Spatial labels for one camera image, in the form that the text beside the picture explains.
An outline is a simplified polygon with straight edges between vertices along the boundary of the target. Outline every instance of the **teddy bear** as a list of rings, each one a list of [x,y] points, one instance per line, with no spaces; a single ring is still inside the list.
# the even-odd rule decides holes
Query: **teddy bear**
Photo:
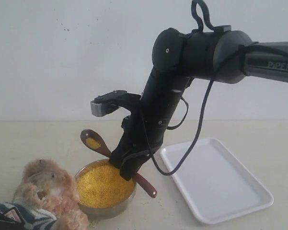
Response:
[[[29,162],[11,202],[0,202],[0,213],[25,230],[86,230],[88,217],[78,206],[74,178],[50,159]]]

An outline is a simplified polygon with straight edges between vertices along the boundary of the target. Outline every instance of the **stainless steel bowl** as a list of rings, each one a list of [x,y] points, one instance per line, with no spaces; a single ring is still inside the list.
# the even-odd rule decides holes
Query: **stainless steel bowl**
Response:
[[[86,172],[90,171],[91,169],[97,168],[98,166],[104,165],[108,162],[108,159],[103,159],[99,161],[94,161],[86,166],[84,166],[81,170],[77,172],[75,175],[76,182],[84,175]],[[87,207],[83,204],[79,204],[80,209],[88,216],[90,219],[110,219],[116,217],[123,213],[133,200],[133,197],[136,193],[137,183],[134,179],[132,179],[135,183],[134,189],[132,194],[123,202],[116,206],[112,207],[105,207],[105,208],[94,208],[94,207]]]

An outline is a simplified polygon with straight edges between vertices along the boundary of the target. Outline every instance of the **brown spoon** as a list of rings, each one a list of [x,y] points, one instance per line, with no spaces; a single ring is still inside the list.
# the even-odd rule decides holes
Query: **brown spoon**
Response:
[[[80,139],[89,149],[110,158],[112,152],[109,150],[102,137],[95,131],[91,129],[83,130],[80,134]],[[157,196],[157,190],[139,173],[136,173],[133,178],[150,197],[155,198]]]

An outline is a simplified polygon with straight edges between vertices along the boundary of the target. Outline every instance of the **white tray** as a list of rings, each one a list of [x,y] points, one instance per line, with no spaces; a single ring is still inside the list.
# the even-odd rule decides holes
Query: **white tray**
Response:
[[[191,142],[160,150],[173,170]],[[271,206],[273,195],[218,140],[200,139],[172,176],[194,216],[216,224]]]

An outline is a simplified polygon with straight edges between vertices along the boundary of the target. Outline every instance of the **table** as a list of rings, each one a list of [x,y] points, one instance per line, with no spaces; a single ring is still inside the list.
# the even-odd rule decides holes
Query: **table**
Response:
[[[123,132],[120,125],[120,121],[0,122],[0,201],[11,200],[31,160],[52,158],[75,174],[87,163],[102,159],[81,143],[80,132],[95,130],[113,150]],[[164,145],[192,140],[196,128],[197,121],[185,121],[166,132]],[[157,188],[157,198],[138,187],[122,215],[98,221],[92,229],[288,230],[288,121],[204,121],[200,138],[219,139],[272,192],[274,204],[244,217],[203,225],[191,214],[172,178],[162,176],[149,161],[140,173]],[[156,159],[165,170],[158,155]]]

